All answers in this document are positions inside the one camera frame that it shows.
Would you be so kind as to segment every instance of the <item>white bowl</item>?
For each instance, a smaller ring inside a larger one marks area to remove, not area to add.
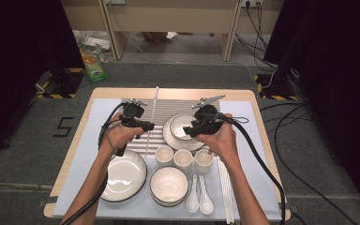
[[[195,117],[189,114],[177,115],[170,125],[172,135],[180,140],[191,140],[191,136],[186,134],[183,127],[192,127],[191,121],[193,120],[195,120]]]
[[[181,115],[190,116],[190,113],[176,114],[176,115],[172,116],[171,118],[169,118],[165,122],[165,124],[163,125],[163,128],[162,128],[163,140],[172,149],[175,149],[175,150],[187,149],[189,151],[195,151],[195,150],[199,149],[200,147],[202,147],[204,145],[204,142],[197,142],[197,140],[195,138],[191,138],[188,140],[187,139],[188,135],[186,137],[183,137],[184,140],[182,140],[172,134],[172,131],[171,131],[172,121]]]
[[[168,167],[173,165],[173,149],[168,145],[161,145],[155,152],[157,165],[160,167]]]
[[[136,195],[147,177],[147,165],[136,152],[126,150],[122,157],[115,157],[108,166],[108,181],[103,200],[121,202]]]
[[[188,179],[180,170],[174,167],[164,167],[154,172],[150,188],[153,198],[158,204],[175,206],[187,196]]]

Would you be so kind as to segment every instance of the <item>yellow and black tape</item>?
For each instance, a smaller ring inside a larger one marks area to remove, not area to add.
[[[75,81],[71,86],[64,88],[66,91],[63,91],[63,88],[57,86],[55,82],[52,82],[52,74],[49,76],[48,80],[41,85],[43,91],[37,93],[38,98],[54,98],[54,99],[63,99],[63,98],[75,98],[79,83],[83,78],[83,73],[81,73],[82,68],[70,68],[68,76],[71,81]]]
[[[297,96],[293,93],[288,85],[284,85],[282,88],[264,87],[259,81],[259,76],[253,76],[259,92],[260,98],[273,99],[273,100],[297,100]]]

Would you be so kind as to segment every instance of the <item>chopsticks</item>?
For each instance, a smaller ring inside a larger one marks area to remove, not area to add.
[[[156,87],[156,93],[154,96],[154,105],[153,105],[153,113],[151,114],[151,123],[154,121],[154,114],[155,114],[155,108],[157,105],[157,99],[158,99],[158,91],[159,91],[159,87]],[[144,153],[144,157],[147,158],[147,150],[148,150],[148,144],[150,143],[150,130],[148,130],[148,137],[147,137],[147,145],[145,146],[145,153]]]
[[[234,223],[233,219],[233,197],[230,176],[224,163],[217,157],[218,172],[220,174],[221,193],[223,194],[224,211],[227,224]]]

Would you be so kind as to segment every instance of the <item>plastic bag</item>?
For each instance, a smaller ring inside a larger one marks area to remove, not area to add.
[[[86,68],[86,73],[89,77],[89,81],[91,83],[98,82],[107,78],[107,74],[104,72],[101,66],[101,56],[99,55],[98,51],[96,52],[96,48],[97,47],[95,47],[92,51],[90,46],[80,46],[82,60]]]

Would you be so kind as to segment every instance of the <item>black curtain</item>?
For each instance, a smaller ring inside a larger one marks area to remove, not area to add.
[[[54,76],[83,67],[60,1],[0,1],[0,142],[22,116],[44,72]]]
[[[301,48],[294,57],[284,58],[308,13],[297,2],[285,0],[265,59],[288,59],[300,72],[300,87],[322,135],[360,193],[360,4],[317,0],[308,36],[296,42]]]

